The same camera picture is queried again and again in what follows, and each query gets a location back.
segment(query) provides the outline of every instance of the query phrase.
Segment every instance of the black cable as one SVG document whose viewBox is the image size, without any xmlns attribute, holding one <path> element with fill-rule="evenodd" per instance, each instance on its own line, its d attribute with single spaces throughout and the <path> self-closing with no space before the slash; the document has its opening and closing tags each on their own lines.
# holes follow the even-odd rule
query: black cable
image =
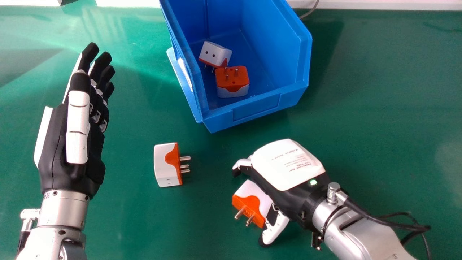
<svg viewBox="0 0 462 260">
<path fill-rule="evenodd" d="M 314 10 L 315 10 L 316 7 L 317 7 L 317 4 L 319 4 L 319 0 L 316 0 L 315 5 L 314 5 L 308 12 L 306 12 L 306 13 L 300 15 L 298 18 L 300 18 L 300 20 L 301 20 L 301 19 L 303 19 L 303 18 L 309 16 L 312 12 L 314 12 Z"/>
<path fill-rule="evenodd" d="M 395 216 L 407 216 L 412 220 L 412 222 L 414 224 L 417 224 L 417 225 L 419 224 L 419 222 L 417 222 L 417 219 L 415 219 L 411 215 L 411 213 L 409 213 L 409 212 L 391 213 L 391 214 L 380 216 L 380 218 L 389 218 L 389 217 L 395 217 Z M 407 242 L 411 241 L 411 239 L 415 238 L 417 235 L 422 236 L 422 240 L 424 241 L 425 251 L 427 253 L 427 258 L 428 258 L 428 260 L 431 260 L 432 259 L 432 254 L 430 252 L 430 247 L 428 246 L 427 238 L 425 237 L 425 234 L 423 232 L 413 231 L 413 232 L 407 234 L 403 239 L 401 239 L 401 245 L 404 246 Z"/>
<path fill-rule="evenodd" d="M 390 222 L 390 221 L 386 221 L 386 220 L 383 220 L 383 219 L 380 219 L 380 218 L 373 217 L 373 216 L 371 216 L 371 214 L 369 214 L 366 210 L 361 208 L 358 204 L 356 204 L 350 198 L 347 198 L 343 204 L 344 204 L 344 206 L 346 206 L 346 207 L 354 210 L 358 214 L 362 215 L 366 219 L 369 219 L 369 220 L 371 220 L 371 221 L 373 221 L 375 223 L 378 223 L 378 224 L 381 224 L 381 225 L 384 225 L 384 226 L 388 226 L 388 227 L 391 227 L 391 228 L 404 229 L 404 230 L 409 230 L 409 231 L 417 231 L 417 232 L 420 232 L 420 233 L 429 231 L 430 228 L 431 228 L 430 226 L 422 226 L 422 225 L 416 225 L 416 224 L 415 225 L 408 225 L 408 224 L 395 223 L 395 222 Z"/>
</svg>

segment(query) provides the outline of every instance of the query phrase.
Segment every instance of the blue plastic bin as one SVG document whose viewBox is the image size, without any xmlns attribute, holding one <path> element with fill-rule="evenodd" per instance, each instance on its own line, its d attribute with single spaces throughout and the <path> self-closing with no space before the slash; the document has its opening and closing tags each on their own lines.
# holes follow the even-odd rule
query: blue plastic bin
<svg viewBox="0 0 462 260">
<path fill-rule="evenodd" d="M 172 41 L 167 50 L 194 118 L 216 131 L 295 105 L 308 87 L 311 34 L 285 0 L 160 0 Z M 249 93 L 221 99 L 199 61 L 204 41 L 233 51 Z"/>
</svg>

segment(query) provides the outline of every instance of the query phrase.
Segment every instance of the green table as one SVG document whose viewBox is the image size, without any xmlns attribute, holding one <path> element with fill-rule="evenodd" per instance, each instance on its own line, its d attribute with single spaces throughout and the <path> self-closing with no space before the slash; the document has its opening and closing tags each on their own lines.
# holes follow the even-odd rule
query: green table
<svg viewBox="0 0 462 260">
<path fill-rule="evenodd" d="M 112 54 L 116 91 L 106 178 L 85 229 L 89 259 L 335 259 L 295 223 L 262 249 L 261 230 L 233 219 L 244 177 L 233 179 L 232 165 L 282 138 L 304 145 L 373 214 L 409 210 L 431 224 L 434 259 L 460 259 L 461 13 L 317 10 L 305 24 L 314 41 L 299 104 L 212 135 L 167 59 L 159 9 L 1 7 L 0 259 L 15 256 L 20 211 L 41 204 L 33 151 L 43 108 L 59 104 L 90 41 Z M 161 189 L 152 148 L 173 141 L 192 156 L 191 173 Z M 425 258 L 420 238 L 407 248 Z"/>
</svg>

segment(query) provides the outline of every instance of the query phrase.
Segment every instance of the gray cable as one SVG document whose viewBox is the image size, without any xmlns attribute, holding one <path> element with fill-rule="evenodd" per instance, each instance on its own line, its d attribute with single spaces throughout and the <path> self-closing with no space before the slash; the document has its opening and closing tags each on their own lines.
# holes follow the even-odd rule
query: gray cable
<svg viewBox="0 0 462 260">
<path fill-rule="evenodd" d="M 298 18 L 300 18 L 300 20 L 302 20 L 303 18 L 309 16 L 312 12 L 314 12 L 314 10 L 315 10 L 316 7 L 317 7 L 317 4 L 319 4 L 319 0 L 316 0 L 316 3 L 315 3 L 315 5 L 311 8 L 311 10 L 309 10 L 309 11 L 306 12 L 305 14 L 300 15 Z"/>
</svg>

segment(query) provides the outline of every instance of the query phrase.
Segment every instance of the robotic arm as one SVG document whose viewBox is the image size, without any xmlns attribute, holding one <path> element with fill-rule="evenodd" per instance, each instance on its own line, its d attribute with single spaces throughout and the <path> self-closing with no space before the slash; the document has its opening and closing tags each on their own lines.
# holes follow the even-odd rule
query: robotic arm
<svg viewBox="0 0 462 260">
<path fill-rule="evenodd" d="M 244 214 L 247 226 L 254 222 L 263 228 L 262 247 L 270 246 L 294 221 L 313 232 L 313 248 L 321 250 L 325 242 L 342 260 L 414 260 L 392 228 L 413 234 L 430 229 L 372 217 L 331 182 L 315 156 L 290 139 L 267 144 L 237 161 L 233 175 L 241 173 L 250 180 L 233 195 L 232 203 L 239 210 L 235 218 Z"/>
<path fill-rule="evenodd" d="M 88 202 L 103 183 L 101 161 L 114 68 L 90 43 L 73 69 L 62 104 L 45 107 L 34 152 L 43 194 L 40 209 L 21 212 L 17 260 L 86 260 Z"/>
</svg>

